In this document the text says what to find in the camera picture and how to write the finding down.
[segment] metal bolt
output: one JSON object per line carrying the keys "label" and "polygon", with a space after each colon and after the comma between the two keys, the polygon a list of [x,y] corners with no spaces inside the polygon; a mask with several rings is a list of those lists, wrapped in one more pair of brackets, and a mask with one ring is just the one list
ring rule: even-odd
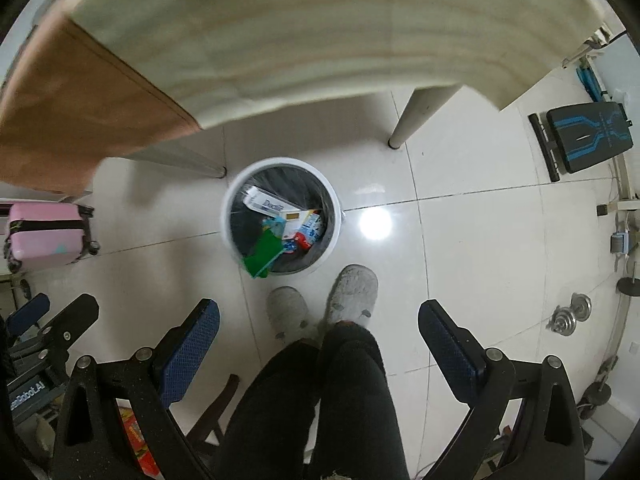
{"label": "metal bolt", "polygon": [[154,351],[151,348],[145,346],[144,348],[141,348],[136,352],[136,359],[138,361],[146,361],[153,354],[154,354]]}
{"label": "metal bolt", "polygon": [[562,361],[555,355],[550,355],[549,357],[547,357],[546,362],[549,363],[549,366],[551,366],[552,368],[559,368],[562,366]]}
{"label": "metal bolt", "polygon": [[83,355],[81,358],[76,361],[76,366],[78,368],[87,368],[88,365],[91,364],[91,358],[88,355]]}
{"label": "metal bolt", "polygon": [[486,356],[491,359],[491,361],[501,361],[503,358],[502,352],[497,348],[488,348],[486,350]]}

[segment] white trash can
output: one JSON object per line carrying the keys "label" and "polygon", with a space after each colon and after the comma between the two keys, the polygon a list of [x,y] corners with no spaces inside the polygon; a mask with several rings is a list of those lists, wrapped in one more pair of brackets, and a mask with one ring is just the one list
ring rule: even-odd
{"label": "white trash can", "polygon": [[313,272],[334,250],[342,225],[338,195],[329,181],[312,165],[284,156],[266,158],[241,171],[231,182],[222,203],[222,235],[238,262],[248,256],[262,235],[264,215],[249,209],[242,200],[257,186],[302,209],[318,209],[324,233],[308,252],[281,254],[271,274]]}

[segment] black pants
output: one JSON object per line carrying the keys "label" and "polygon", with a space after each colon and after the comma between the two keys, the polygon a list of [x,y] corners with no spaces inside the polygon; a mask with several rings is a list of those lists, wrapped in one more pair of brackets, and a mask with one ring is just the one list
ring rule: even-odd
{"label": "black pants", "polygon": [[318,437],[307,480],[407,480],[396,410],[374,337],[338,323],[317,349],[295,342],[258,374],[220,447],[216,480],[300,480],[314,406]]}

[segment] gray fuzzy slipper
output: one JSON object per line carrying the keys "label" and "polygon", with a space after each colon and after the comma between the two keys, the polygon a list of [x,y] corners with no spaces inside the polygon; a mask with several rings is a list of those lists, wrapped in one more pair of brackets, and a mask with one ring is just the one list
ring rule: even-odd
{"label": "gray fuzzy slipper", "polygon": [[378,298],[378,277],[361,265],[348,265],[338,275],[329,296],[326,326],[353,321],[367,326]]}
{"label": "gray fuzzy slipper", "polygon": [[305,298],[292,286],[281,286],[267,297],[267,316],[276,333],[276,339],[285,344],[298,339],[318,339]]}

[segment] wall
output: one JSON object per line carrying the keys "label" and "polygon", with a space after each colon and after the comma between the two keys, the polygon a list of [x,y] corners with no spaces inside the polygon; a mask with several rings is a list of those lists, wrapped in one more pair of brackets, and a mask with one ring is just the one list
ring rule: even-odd
{"label": "wall", "polygon": [[628,36],[605,47],[594,62],[614,101],[625,105],[633,122],[629,128],[634,146],[625,158],[636,187],[640,187],[640,56]]}
{"label": "wall", "polygon": [[634,422],[640,419],[640,298],[631,298],[622,335],[619,361],[609,376],[612,397],[609,403]]}
{"label": "wall", "polygon": [[48,0],[30,0],[15,21],[9,33],[0,44],[0,80],[4,82],[7,71],[24,40],[28,37],[34,22],[37,22],[38,10],[47,5]]}

